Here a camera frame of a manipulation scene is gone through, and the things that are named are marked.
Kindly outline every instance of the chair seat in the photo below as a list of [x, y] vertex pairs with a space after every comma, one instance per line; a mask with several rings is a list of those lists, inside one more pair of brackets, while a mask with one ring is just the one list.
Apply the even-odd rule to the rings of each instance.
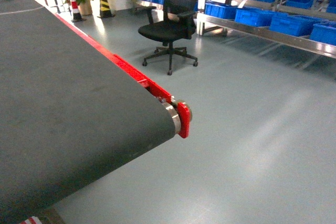
[[160, 42], [173, 42], [187, 38], [187, 26], [172, 20], [142, 26], [138, 32], [148, 39]]

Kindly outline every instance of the gray conveyor belt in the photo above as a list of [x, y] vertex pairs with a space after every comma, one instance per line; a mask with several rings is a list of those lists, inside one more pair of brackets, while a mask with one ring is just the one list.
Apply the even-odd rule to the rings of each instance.
[[[6, 224], [38, 214], [175, 134], [155, 97], [38, 7], [33, 0], [0, 0], [0, 223]], [[29, 11], [2, 14], [18, 10]]]

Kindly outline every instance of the flower pot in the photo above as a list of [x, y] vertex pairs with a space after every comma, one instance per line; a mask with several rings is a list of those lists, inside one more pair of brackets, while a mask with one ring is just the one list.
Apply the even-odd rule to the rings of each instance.
[[92, 15], [91, 1], [86, 0], [85, 3], [78, 5], [79, 12], [82, 16]]

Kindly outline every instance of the black mesh chair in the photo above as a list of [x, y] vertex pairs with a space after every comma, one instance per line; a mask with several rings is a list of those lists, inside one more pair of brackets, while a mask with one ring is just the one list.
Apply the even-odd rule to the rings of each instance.
[[[197, 58], [188, 55], [186, 47], [173, 47], [174, 41], [191, 39], [192, 35], [196, 32], [196, 25], [193, 19], [193, 15], [196, 14], [196, 3], [197, 0], [164, 0], [163, 21], [157, 23], [154, 23], [152, 16], [152, 10], [156, 7], [150, 6], [146, 9], [149, 25], [140, 27], [139, 33], [148, 39], [162, 42], [164, 47], [157, 47], [153, 55], [144, 58], [143, 66], [147, 66], [148, 59], [169, 55], [169, 71], [167, 74], [170, 76], [173, 72], [172, 57], [173, 55], [180, 55], [195, 60], [193, 65], [197, 67]], [[168, 13], [177, 15], [178, 20], [169, 19]]]

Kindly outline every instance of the red and white barrier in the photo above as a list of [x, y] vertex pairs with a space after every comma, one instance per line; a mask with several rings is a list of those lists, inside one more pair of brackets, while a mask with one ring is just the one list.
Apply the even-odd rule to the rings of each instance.
[[76, 0], [70, 0], [72, 7], [72, 22], [84, 21], [85, 19], [79, 13], [78, 5]]
[[42, 222], [37, 217], [33, 216], [28, 220], [21, 222], [20, 224], [42, 224]]

